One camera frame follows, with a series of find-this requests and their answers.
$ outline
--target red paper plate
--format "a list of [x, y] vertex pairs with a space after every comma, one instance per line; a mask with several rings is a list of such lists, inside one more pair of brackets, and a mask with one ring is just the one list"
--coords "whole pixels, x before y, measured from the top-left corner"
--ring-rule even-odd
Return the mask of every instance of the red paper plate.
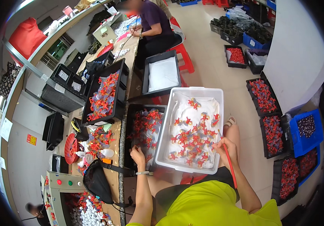
[[64, 157], [68, 164], [72, 164], [78, 160], [79, 156], [72, 154], [77, 151], [77, 147], [79, 147], [79, 143], [77, 140], [74, 140], [74, 133], [69, 134], [64, 146]]

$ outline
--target black bag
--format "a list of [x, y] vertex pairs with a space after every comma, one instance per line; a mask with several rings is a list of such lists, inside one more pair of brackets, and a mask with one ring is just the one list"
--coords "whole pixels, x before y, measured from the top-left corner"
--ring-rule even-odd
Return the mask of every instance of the black bag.
[[124, 169], [112, 164], [107, 164], [102, 162], [99, 158], [94, 160], [86, 169], [83, 177], [83, 184], [85, 189], [93, 196], [95, 196], [99, 201], [103, 201], [107, 204], [116, 204], [120, 207], [128, 207], [133, 205], [131, 197], [128, 197], [128, 204], [125, 203], [114, 203], [112, 200], [112, 192], [105, 177], [103, 168], [117, 171], [123, 173], [124, 176], [135, 176], [136, 172], [132, 169]]
[[0, 95], [5, 99], [8, 98], [11, 86], [13, 86], [15, 78], [18, 76], [21, 68], [8, 62], [8, 71], [0, 80]]

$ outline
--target yellow shirt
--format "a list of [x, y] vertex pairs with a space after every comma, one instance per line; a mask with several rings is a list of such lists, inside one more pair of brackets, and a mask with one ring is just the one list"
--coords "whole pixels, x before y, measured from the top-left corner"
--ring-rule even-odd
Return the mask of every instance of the yellow shirt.
[[[282, 226], [276, 200], [271, 199], [260, 210], [249, 214], [235, 205], [236, 192], [228, 185], [210, 180], [184, 190], [156, 226]], [[127, 226], [143, 226], [129, 223]]]

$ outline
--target red bag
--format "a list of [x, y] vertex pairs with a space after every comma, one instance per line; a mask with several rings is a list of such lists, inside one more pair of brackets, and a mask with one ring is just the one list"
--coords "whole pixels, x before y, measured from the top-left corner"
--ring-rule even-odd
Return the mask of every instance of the red bag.
[[23, 55], [27, 60], [38, 46], [47, 38], [41, 30], [39, 30], [37, 21], [29, 17], [18, 25], [13, 34], [9, 38], [10, 44]]

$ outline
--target worker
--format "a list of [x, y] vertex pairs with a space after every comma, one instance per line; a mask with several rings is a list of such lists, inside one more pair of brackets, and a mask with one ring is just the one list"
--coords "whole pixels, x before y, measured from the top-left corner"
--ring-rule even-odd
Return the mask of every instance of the worker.
[[125, 1], [127, 8], [138, 12], [141, 24], [129, 27], [132, 36], [139, 41], [135, 65], [144, 69], [147, 57], [165, 52], [172, 47], [176, 38], [164, 11], [151, 1]]
[[163, 0], [145, 0], [145, 1], [151, 1], [154, 4], [158, 5], [164, 11], [164, 13], [167, 15], [168, 19], [171, 19], [173, 17], [171, 12], [169, 11], [167, 5], [164, 3]]
[[[173, 185], [154, 176], [137, 176], [136, 208], [127, 226], [150, 226], [153, 210], [152, 196], [166, 212], [156, 226], [167, 225], [282, 225], [276, 200], [264, 206], [242, 173], [238, 156], [240, 132], [236, 120], [230, 117], [224, 125], [225, 137], [212, 146], [220, 155], [217, 173], [208, 175], [192, 185]], [[232, 162], [237, 181], [234, 189], [231, 169], [223, 144]], [[131, 157], [138, 172], [146, 171], [145, 156], [141, 148], [134, 146]], [[242, 209], [236, 206], [238, 196]]]
[[34, 206], [30, 202], [25, 205], [25, 209], [33, 216], [36, 217], [38, 223], [41, 226], [50, 226], [50, 222], [48, 219], [47, 211], [43, 204]]

